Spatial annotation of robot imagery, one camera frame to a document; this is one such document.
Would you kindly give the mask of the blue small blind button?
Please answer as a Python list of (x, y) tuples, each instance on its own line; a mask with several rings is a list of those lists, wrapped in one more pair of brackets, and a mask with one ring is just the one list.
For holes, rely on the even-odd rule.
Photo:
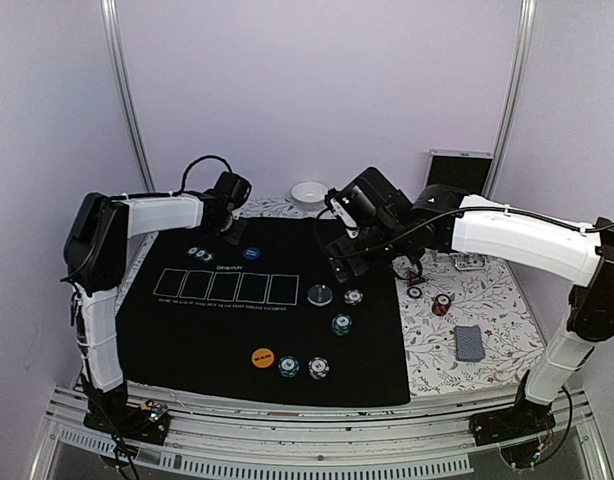
[(260, 257), (261, 251), (256, 247), (248, 247), (243, 251), (243, 257), (246, 260), (253, 261)]

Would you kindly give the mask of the blue fifty chips row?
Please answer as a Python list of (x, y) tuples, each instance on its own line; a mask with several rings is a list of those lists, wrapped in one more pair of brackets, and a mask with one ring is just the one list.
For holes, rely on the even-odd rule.
[(191, 247), (187, 250), (187, 255), (203, 263), (209, 263), (215, 258), (210, 250), (199, 247)]

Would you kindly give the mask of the clear acrylic dealer button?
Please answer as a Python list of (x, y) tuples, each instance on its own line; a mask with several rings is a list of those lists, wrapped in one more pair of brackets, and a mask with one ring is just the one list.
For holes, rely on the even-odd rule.
[(333, 291), (324, 284), (313, 285), (307, 292), (307, 300), (317, 307), (326, 306), (333, 300)]

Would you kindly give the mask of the red black chip stack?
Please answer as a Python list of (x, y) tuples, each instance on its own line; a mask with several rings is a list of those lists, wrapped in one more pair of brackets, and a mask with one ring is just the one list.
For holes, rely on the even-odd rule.
[(432, 302), (431, 311), (436, 316), (445, 316), (451, 308), (452, 300), (446, 294), (438, 294)]

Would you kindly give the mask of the blue peach stack front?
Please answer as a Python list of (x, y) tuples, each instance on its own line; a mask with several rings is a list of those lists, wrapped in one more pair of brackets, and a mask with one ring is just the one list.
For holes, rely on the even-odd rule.
[(329, 362), (323, 357), (314, 357), (308, 362), (308, 373), (313, 379), (324, 379), (328, 376), (329, 371)]

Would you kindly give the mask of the orange big blind button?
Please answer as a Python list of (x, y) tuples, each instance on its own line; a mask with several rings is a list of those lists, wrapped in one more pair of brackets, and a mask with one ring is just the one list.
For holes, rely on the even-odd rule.
[(261, 347), (251, 354), (251, 362), (258, 369), (266, 369), (274, 364), (275, 354), (271, 349)]

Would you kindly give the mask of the green chip stack front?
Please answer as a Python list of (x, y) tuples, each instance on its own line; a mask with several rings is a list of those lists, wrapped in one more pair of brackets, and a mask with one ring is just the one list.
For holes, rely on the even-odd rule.
[(293, 378), (298, 374), (300, 365), (295, 357), (283, 356), (278, 360), (278, 369), (283, 378)]

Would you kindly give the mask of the blue playing card deck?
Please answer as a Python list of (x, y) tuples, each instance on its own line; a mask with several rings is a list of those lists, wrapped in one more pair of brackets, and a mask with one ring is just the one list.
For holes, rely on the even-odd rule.
[(479, 326), (456, 326), (454, 337), (457, 361), (480, 362), (485, 358), (482, 332)]

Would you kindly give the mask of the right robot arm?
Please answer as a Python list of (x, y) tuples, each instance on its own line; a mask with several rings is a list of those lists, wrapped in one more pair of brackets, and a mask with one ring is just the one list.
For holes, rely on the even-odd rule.
[(342, 270), (340, 281), (401, 256), (416, 263), (433, 250), (498, 257), (571, 282), (567, 319), (505, 412), (511, 435), (539, 424), (594, 346), (614, 336), (614, 222), (606, 218), (560, 220), (440, 184), (410, 201), (375, 167), (330, 190), (324, 204), (346, 231), (323, 249)]

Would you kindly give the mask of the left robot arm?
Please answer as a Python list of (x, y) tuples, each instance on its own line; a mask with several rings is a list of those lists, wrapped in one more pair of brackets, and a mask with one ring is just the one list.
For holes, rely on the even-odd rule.
[(203, 233), (237, 244), (244, 229), (235, 218), (251, 193), (251, 183), (224, 171), (205, 192), (181, 188), (168, 193), (87, 194), (69, 231), (63, 282), (73, 289), (73, 318), (83, 360), (90, 411), (115, 434), (135, 426), (117, 347), (115, 305), (127, 266), (131, 238), (176, 229)]

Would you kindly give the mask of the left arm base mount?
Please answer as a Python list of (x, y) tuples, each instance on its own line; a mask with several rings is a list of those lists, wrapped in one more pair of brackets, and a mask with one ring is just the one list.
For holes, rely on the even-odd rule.
[(146, 400), (138, 406), (110, 392), (88, 399), (88, 411), (83, 424), (99, 432), (124, 440), (162, 446), (169, 431), (171, 417), (165, 403)]

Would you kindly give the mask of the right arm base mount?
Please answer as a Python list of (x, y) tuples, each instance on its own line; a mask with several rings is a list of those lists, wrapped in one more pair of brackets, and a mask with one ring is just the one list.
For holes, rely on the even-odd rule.
[(556, 426), (550, 404), (536, 404), (527, 399), (528, 377), (529, 371), (522, 377), (510, 407), (477, 413), (469, 418), (469, 432), (477, 446), (548, 432)]

